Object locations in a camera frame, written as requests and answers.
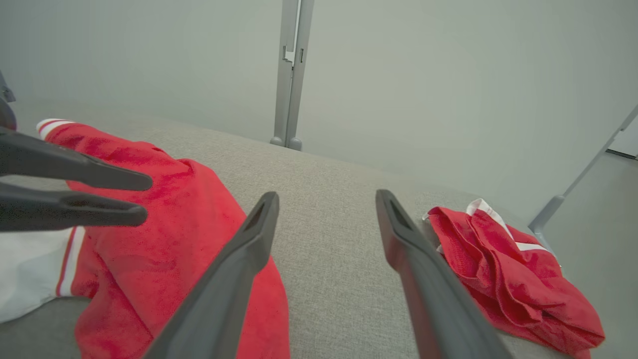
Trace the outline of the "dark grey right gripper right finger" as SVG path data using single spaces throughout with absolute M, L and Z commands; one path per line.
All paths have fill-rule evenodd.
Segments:
M 437 251 L 430 225 L 413 222 L 389 190 L 376 191 L 385 258 L 401 279 L 419 357 L 510 359 L 511 353 Z

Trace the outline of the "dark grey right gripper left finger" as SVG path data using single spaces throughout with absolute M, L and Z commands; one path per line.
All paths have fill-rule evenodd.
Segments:
M 152 342 L 147 359 L 236 357 L 253 281 L 270 259 L 279 212 L 278 194 L 262 195 Z

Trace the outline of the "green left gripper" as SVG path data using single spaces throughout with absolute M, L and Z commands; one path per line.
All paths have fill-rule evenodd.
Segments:
M 0 172 L 2 176 L 77 181 L 98 188 L 144 191 L 153 186 L 146 174 L 15 132 L 16 116 L 0 98 Z M 42 191 L 2 183 L 0 230 L 62 230 L 75 226 L 139 226 L 147 210 L 135 203 L 80 191 Z

